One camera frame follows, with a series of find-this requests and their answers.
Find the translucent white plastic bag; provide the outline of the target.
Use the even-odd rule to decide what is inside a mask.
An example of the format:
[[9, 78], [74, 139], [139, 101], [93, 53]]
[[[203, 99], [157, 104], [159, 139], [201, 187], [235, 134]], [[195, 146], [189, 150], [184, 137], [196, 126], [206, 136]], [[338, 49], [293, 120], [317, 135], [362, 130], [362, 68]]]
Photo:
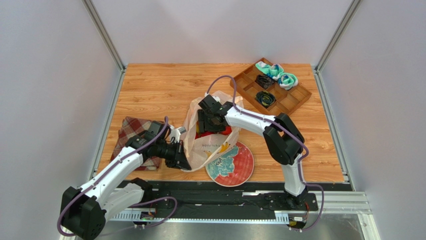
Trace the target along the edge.
[[183, 141], [184, 153], [191, 167], [190, 172], [198, 171], [210, 162], [221, 157], [233, 148], [239, 138], [241, 128], [231, 127], [229, 134], [214, 133], [197, 137], [199, 102], [203, 97], [197, 97], [190, 102], [183, 127], [186, 132], [180, 137]]

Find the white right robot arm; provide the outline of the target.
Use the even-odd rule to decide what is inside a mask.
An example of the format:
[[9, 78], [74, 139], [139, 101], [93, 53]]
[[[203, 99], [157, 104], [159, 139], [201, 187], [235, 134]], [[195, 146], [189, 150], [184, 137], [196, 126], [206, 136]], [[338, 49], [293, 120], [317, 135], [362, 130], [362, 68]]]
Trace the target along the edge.
[[303, 135], [287, 114], [274, 116], [256, 113], [233, 102], [220, 103], [210, 94], [206, 94], [198, 105], [204, 111], [205, 126], [211, 125], [214, 129], [219, 126], [237, 127], [263, 137], [269, 154], [282, 167], [284, 189], [289, 195], [287, 203], [301, 205], [305, 202], [308, 191], [301, 160], [304, 158], [303, 150], [307, 154], [309, 151]]

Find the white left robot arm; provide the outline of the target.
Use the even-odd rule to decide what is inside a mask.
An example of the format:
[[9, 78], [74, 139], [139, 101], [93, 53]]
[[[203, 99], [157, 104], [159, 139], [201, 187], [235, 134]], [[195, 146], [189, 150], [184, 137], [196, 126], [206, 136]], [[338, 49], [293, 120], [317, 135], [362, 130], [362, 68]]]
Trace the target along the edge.
[[69, 187], [61, 200], [60, 214], [56, 223], [63, 236], [78, 236], [94, 240], [107, 221], [142, 202], [151, 186], [136, 178], [123, 189], [115, 189], [147, 159], [164, 159], [167, 166], [190, 170], [180, 137], [186, 129], [165, 122], [153, 121], [147, 130], [130, 137], [115, 159], [100, 173], [80, 187]]

